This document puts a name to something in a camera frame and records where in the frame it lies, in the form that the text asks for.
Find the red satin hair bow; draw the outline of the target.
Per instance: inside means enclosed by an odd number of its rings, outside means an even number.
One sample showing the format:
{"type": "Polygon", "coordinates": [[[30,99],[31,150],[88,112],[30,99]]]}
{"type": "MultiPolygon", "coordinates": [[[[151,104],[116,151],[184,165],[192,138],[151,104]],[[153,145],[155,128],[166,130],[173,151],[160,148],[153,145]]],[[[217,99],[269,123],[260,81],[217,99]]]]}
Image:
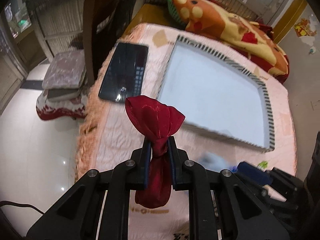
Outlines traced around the red satin hair bow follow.
{"type": "Polygon", "coordinates": [[[172,185],[170,158],[165,156],[168,138],[180,129],[185,116],[144,95],[126,98],[125,109],[133,126],[152,146],[148,185],[136,192],[135,202],[148,209],[162,207],[169,201],[172,185]]]}

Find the light blue fluffy scrunchie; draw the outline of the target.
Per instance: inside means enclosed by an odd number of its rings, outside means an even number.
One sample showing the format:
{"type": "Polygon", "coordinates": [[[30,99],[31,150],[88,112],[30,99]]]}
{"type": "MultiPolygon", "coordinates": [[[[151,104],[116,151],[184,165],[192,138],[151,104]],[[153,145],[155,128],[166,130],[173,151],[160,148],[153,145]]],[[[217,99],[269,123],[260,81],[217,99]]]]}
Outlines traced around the light blue fluffy scrunchie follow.
{"type": "Polygon", "coordinates": [[[198,160],[205,169],[220,172],[222,170],[230,170],[232,168],[231,164],[228,163],[223,157],[215,153],[204,153],[198,160]]]}

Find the pink fuzzy bed cover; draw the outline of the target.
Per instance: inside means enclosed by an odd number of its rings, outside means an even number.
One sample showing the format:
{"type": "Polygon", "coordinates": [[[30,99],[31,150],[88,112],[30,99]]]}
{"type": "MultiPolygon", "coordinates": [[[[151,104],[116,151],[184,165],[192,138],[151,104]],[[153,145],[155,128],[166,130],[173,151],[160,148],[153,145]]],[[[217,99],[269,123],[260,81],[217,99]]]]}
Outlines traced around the pink fuzzy bed cover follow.
{"type": "MultiPolygon", "coordinates": [[[[151,98],[156,97],[172,48],[180,35],[222,52],[264,81],[271,100],[276,146],[273,151],[262,153],[237,144],[202,137],[182,128],[175,134],[178,148],[185,150],[193,160],[198,160],[203,153],[213,152],[231,165],[237,165],[241,161],[258,165],[266,161],[270,168],[276,167],[289,174],[296,174],[296,137],[287,89],[233,48],[210,38],[162,25],[147,23],[137,25],[128,34],[123,35],[121,41],[144,44],[149,48],[142,94],[151,98]]],[[[124,105],[99,99],[99,89],[108,64],[108,60],[103,63],[99,77],[89,91],[85,122],[79,130],[76,154],[77,178],[92,168],[99,171],[113,169],[129,159],[132,151],[143,144],[143,136],[128,119],[124,105]]],[[[134,200],[130,202],[129,239],[188,239],[188,237],[189,211],[186,192],[172,192],[167,205],[157,209],[146,209],[136,204],[134,200]]]]}

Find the striped white tray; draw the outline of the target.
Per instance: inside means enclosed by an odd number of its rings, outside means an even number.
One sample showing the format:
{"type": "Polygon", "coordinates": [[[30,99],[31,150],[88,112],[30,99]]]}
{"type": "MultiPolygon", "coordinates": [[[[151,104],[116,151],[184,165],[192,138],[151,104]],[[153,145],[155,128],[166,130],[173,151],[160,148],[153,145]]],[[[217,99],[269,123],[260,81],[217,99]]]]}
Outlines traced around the striped white tray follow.
{"type": "Polygon", "coordinates": [[[223,52],[178,35],[157,100],[185,115],[185,128],[261,152],[275,149],[267,87],[223,52]]]}

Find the black smartphone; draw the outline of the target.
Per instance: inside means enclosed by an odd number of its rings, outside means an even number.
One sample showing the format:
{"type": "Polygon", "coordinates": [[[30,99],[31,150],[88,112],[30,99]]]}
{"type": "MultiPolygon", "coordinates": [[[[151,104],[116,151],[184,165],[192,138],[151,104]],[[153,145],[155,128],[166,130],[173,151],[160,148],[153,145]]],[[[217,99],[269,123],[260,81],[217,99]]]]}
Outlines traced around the black smartphone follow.
{"type": "Polygon", "coordinates": [[[99,89],[101,100],[124,103],[141,94],[148,50],[140,44],[117,44],[99,89]]]}

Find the grey cushioned stool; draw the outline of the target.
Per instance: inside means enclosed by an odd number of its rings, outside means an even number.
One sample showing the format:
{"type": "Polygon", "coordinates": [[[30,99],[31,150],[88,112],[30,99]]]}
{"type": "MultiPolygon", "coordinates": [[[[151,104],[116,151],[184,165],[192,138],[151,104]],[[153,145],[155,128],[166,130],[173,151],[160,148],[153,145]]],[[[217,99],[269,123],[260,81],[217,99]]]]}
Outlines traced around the grey cushioned stool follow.
{"type": "Polygon", "coordinates": [[[63,116],[83,119],[88,94],[84,51],[56,54],[42,81],[42,89],[36,102],[41,120],[63,116]]]}

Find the orange yellow cartoon blanket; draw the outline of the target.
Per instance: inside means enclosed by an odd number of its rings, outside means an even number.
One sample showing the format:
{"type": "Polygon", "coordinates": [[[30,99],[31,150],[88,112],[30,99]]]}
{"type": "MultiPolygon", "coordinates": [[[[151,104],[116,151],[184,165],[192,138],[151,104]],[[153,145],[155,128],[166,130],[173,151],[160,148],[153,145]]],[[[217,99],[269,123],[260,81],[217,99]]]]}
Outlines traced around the orange yellow cartoon blanket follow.
{"type": "Polygon", "coordinates": [[[284,83],[289,58],[273,41],[272,27],[248,21],[211,0],[171,0],[185,31],[220,41],[284,83]]]}

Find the dark wooden chair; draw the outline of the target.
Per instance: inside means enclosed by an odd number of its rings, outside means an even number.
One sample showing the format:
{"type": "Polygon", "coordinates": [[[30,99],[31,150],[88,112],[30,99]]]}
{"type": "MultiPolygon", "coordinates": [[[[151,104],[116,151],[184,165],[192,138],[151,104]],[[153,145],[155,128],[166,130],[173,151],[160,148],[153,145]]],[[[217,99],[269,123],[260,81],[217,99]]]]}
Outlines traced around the dark wooden chair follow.
{"type": "Polygon", "coordinates": [[[136,0],[85,0],[82,41],[89,86],[129,25],[136,0]]]}

